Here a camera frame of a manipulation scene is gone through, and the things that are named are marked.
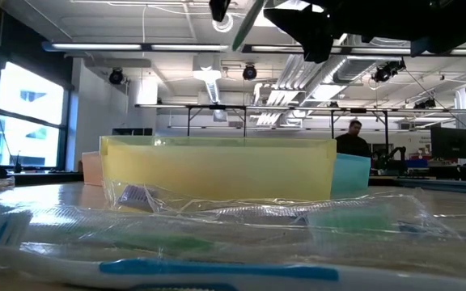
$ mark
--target toothbrush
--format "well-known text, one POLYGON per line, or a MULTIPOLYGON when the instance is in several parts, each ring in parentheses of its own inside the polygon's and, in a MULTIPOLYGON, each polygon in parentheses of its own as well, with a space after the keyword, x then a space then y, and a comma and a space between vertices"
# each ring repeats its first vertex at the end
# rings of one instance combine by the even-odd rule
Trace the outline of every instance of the toothbrush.
POLYGON ((311 265, 211 264, 163 259, 83 262, 20 251, 32 215, 0 215, 0 265, 56 282, 106 289, 215 291, 442 289, 466 290, 466 280, 370 268, 311 265))

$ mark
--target monitor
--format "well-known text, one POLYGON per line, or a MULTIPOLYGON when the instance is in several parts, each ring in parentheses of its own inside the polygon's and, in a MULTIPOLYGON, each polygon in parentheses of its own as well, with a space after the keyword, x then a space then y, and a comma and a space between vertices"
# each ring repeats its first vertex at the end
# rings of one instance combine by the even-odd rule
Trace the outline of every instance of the monitor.
POLYGON ((434 158, 466 158, 466 129, 431 128, 434 158))

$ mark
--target blue plastic bin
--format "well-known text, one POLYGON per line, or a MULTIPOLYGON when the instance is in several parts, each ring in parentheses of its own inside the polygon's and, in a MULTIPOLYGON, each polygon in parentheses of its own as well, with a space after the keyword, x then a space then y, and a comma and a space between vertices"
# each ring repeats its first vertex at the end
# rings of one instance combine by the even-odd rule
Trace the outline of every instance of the blue plastic bin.
POLYGON ((368 189, 370 169, 370 158, 337 154, 333 171, 332 198, 356 196, 368 189))

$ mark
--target table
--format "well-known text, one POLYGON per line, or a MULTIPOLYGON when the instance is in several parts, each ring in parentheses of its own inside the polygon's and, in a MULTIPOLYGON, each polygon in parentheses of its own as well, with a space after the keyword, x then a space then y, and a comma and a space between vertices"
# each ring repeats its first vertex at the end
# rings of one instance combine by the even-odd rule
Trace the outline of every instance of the table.
MULTIPOLYGON (((466 232, 466 194, 396 187, 370 187, 366 194, 415 195, 425 205, 427 212, 434 214, 441 222, 452 229, 466 232)), ((0 198, 12 202, 76 205, 93 209, 103 209, 107 205, 102 187, 84 185, 83 183, 20 187, 0 191, 0 198)), ((14 291, 16 289, 31 291, 46 289, 53 291, 83 290, 73 286, 50 284, 10 271, 1 271, 0 291, 14 291)))

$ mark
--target man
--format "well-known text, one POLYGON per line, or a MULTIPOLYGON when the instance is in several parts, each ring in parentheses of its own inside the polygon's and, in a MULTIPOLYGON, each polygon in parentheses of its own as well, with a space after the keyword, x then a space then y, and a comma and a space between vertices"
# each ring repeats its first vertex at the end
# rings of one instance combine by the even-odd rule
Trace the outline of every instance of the man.
POLYGON ((336 137, 337 152, 340 154, 352 154, 361 157, 370 157, 370 148, 365 140, 360 138, 362 124, 358 120, 349 123, 348 133, 336 137))

